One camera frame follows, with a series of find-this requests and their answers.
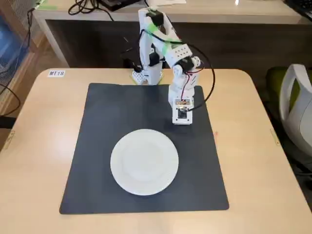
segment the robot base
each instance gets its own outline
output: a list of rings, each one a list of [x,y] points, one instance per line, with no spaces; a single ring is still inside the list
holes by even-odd
[[[148,82],[149,85],[158,85],[160,80],[162,78],[162,72],[160,72],[160,76],[157,80],[151,80],[149,81],[149,75],[148,72],[142,71],[140,73],[133,71],[132,72],[132,79],[135,81],[137,85],[142,85],[145,81]]]

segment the white robotic arm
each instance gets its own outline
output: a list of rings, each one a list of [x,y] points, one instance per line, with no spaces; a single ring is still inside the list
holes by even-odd
[[[133,71],[137,84],[147,81],[157,85],[161,80],[162,60],[165,58],[174,71],[173,83],[169,86],[168,101],[173,109],[174,124],[192,124],[194,107],[194,87],[198,73],[195,68],[200,59],[193,57],[187,44],[182,44],[168,17],[153,8],[139,10],[140,22],[140,59],[142,71]],[[160,31],[165,28],[166,34]]]

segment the red wire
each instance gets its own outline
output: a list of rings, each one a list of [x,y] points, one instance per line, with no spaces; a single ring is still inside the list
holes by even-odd
[[[205,67],[203,67],[202,69],[198,70],[198,71],[195,71],[195,72],[187,72],[187,73],[190,73],[190,74],[195,74],[195,73],[198,73],[198,72],[201,72],[202,70],[204,70]]]
[[[183,94],[184,94],[185,86],[187,85],[187,83],[190,81],[190,78],[191,78],[191,76],[189,74],[186,73],[186,75],[188,76],[188,79],[187,79],[187,81],[186,81],[186,83],[185,83],[185,85],[183,86],[183,89],[182,89],[181,101],[182,101],[182,97],[183,97]]]

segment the chair backrest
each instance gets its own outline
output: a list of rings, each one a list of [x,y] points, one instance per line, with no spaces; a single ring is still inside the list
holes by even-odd
[[[298,81],[300,93],[290,110],[295,80]],[[279,112],[288,137],[299,149],[312,156],[312,85],[306,68],[301,64],[292,64],[285,74],[280,91]]]

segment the desk leg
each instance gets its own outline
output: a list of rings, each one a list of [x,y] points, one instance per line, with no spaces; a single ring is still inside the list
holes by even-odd
[[[48,41],[50,42],[54,52],[57,55],[57,57],[61,60],[61,62],[64,64],[65,67],[69,67],[69,65],[66,61],[66,58],[65,58],[63,52],[61,51],[57,41],[55,40],[53,33],[51,32],[45,18],[40,16],[36,11],[34,11],[34,16],[35,16],[35,19],[40,26],[40,29],[44,32]]]

